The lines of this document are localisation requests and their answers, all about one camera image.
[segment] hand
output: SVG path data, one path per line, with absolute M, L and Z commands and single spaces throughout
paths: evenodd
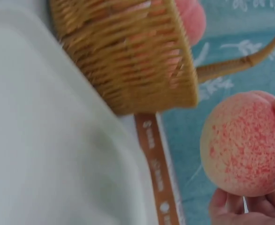
M 212 225 L 275 225 L 275 191 L 246 198 L 246 203 L 249 213 L 245 214 L 242 197 L 217 189 L 209 205 Z

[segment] blue fabric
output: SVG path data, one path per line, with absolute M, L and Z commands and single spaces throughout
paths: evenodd
M 211 2 L 216 5 L 218 2 L 228 3 L 230 7 L 222 16 L 224 20 L 230 17 L 232 0 Z M 264 13 L 267 14 L 270 13 L 270 9 L 261 8 L 261 11 L 265 10 Z M 255 10 L 258 8 L 251 7 L 253 14 Z M 210 11 L 208 17 L 213 19 L 213 12 Z M 236 23 L 236 26 L 241 25 L 241 22 L 236 21 Z M 275 26 L 272 29 L 263 29 L 263 25 L 264 23 L 261 23 L 261 30 L 253 32 L 244 30 L 238 35 L 226 34 L 204 38 L 193 48 L 195 64 L 208 64 L 258 51 L 275 35 Z M 207 207 L 215 186 L 207 179 L 201 166 L 199 140 L 204 120 L 219 102 L 235 93 L 264 90 L 275 95 L 275 51 L 257 66 L 237 74 L 207 81 L 201 84 L 199 89 L 201 101 L 196 109 L 173 109 L 162 115 L 188 225 L 210 224 Z
M 275 0 L 201 0 L 206 38 L 275 29 Z

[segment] basket handle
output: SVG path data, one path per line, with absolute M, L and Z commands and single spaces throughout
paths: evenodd
M 197 67 L 198 82 L 203 83 L 207 80 L 214 79 L 231 73 L 236 73 L 263 61 L 275 48 L 274 39 L 260 51 L 235 60 L 228 60 Z

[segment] wicker basket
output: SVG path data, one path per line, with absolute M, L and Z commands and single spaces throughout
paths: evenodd
M 253 55 L 193 66 L 174 0 L 50 0 L 65 51 L 118 115 L 198 103 L 198 82 L 254 66 Z

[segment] peach in basket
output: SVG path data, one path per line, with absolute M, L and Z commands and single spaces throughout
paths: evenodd
M 206 175 L 228 193 L 255 197 L 275 190 L 275 96 L 249 91 L 217 105 L 200 140 Z

